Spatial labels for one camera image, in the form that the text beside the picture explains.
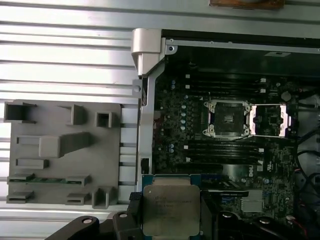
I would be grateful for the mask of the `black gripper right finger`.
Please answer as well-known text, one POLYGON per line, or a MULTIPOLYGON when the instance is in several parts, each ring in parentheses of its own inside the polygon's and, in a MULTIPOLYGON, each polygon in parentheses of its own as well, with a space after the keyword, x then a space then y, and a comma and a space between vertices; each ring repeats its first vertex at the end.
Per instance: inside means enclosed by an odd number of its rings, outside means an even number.
POLYGON ((295 231, 276 220, 261 216, 244 221, 235 213, 220 210, 207 190, 200 193, 202 240, 294 240, 295 231))

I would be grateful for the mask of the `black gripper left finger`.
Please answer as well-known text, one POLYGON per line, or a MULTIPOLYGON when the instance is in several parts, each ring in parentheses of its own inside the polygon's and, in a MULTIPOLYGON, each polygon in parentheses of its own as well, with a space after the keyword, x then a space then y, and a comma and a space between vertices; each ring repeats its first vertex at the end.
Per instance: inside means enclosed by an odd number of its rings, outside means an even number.
POLYGON ((55 233, 48 240, 142 240, 143 195, 132 192, 126 211, 116 212, 112 218, 100 222, 98 218, 80 216, 55 233))

